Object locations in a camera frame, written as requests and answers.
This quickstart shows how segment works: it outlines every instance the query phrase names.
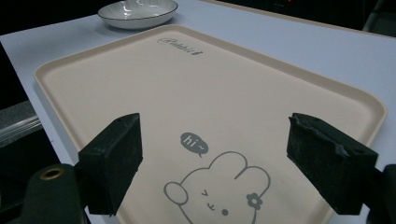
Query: white bowl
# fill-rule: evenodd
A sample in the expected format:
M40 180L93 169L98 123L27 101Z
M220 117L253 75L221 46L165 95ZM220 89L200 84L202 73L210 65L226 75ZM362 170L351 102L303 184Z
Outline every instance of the white bowl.
M110 26L143 29L169 21L176 9L172 0L127 0L102 7L98 16Z

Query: bunny ear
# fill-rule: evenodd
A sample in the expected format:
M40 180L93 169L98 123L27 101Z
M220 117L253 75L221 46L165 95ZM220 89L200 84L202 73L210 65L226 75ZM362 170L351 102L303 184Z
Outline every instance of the bunny ear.
M261 197L270 188L271 177L258 166L249 166L238 177L238 181L247 183L245 190L247 194L257 193Z
M218 155L209 165L209 169L220 171L227 175L238 176L247 169L248 161L240 153L234 151Z

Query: printed logo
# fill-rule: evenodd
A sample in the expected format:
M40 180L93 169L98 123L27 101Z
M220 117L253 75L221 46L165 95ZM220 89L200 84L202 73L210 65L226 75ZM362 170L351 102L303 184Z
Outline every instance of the printed logo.
M188 151L197 153L201 158L201 155L206 154L209 150L207 143L195 133L183 133L180 136L180 143Z
M196 49L189 47L185 44L178 43L178 41L173 38L161 38L157 41L157 43L162 44L162 45L169 45L174 48L181 49L184 52L189 53L190 55L198 55L198 54L203 53L201 50L196 50Z

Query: tray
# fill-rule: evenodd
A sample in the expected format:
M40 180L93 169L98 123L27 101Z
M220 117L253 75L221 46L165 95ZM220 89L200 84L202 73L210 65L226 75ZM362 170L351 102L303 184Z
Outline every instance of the tray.
M387 110L368 92L168 25L40 67L78 150L140 113L143 162L120 223L326 223L332 209L286 157L289 116L369 145Z

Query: bowl rim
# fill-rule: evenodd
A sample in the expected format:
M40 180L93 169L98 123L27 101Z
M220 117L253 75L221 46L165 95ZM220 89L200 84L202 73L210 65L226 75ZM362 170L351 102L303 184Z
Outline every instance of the bowl rim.
M166 15L166 14L170 14L170 13L172 13L172 12L175 12L176 9L178 8L178 3L177 3L177 2L175 2L174 0L166 0L166 1L169 1L169 2L173 2L173 3L175 4L175 8L173 8L172 10L170 10L170 11L168 11L168 12L166 12L166 13L160 14L160 15L158 15L158 16L150 16L150 17L135 18L135 19L113 19L113 18L101 16L101 15L99 14L100 10L102 10L102 9L105 8L105 7L111 6L111 5L113 5L113 4L118 4L118 3L120 3L120 2L127 2L127 1L129 1L129 0L119 1L119 2L115 2L115 3L112 3L112 4L107 5L107 6L101 7L101 8L98 10L97 15L98 15L99 17L103 18L103 19L112 20L112 21L139 21L139 20L147 20L147 19L151 19L151 18L158 18L158 17L164 16L164 15Z

